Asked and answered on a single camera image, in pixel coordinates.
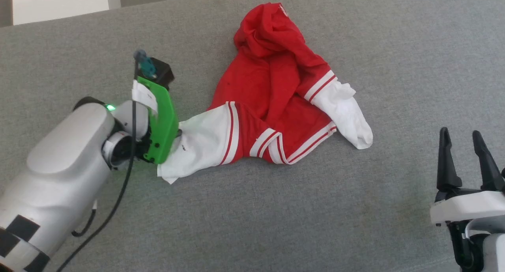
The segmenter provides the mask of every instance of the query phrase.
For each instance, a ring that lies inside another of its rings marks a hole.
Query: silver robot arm
[[[446,225],[462,272],[505,272],[505,170],[500,173],[480,132],[473,132],[482,186],[462,188],[447,128],[440,130],[438,175],[431,222]]]
[[[136,137],[148,131],[137,104]],[[112,168],[128,161],[132,102],[81,105],[30,152],[0,198],[0,272],[41,272],[92,208]]]

